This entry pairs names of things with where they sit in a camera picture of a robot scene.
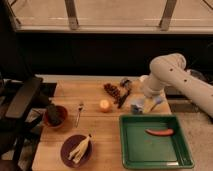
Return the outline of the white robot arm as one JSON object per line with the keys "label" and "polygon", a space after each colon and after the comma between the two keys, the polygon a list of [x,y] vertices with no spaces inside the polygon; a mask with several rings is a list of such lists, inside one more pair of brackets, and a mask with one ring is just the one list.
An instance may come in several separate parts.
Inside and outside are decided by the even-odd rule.
{"label": "white robot arm", "polygon": [[143,82],[143,94],[152,98],[166,85],[171,85],[213,118],[213,86],[188,74],[185,67],[186,59],[182,54],[155,57],[149,65],[150,74]]}

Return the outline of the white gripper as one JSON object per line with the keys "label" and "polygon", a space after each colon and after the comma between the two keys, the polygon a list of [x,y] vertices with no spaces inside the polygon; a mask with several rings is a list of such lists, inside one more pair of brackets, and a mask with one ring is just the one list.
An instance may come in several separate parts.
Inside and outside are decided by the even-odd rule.
{"label": "white gripper", "polygon": [[[155,78],[153,75],[142,75],[139,78],[140,88],[142,93],[147,98],[153,98],[159,96],[163,90],[163,84]],[[155,107],[162,103],[162,100],[158,100],[151,107],[150,112],[155,109]]]}

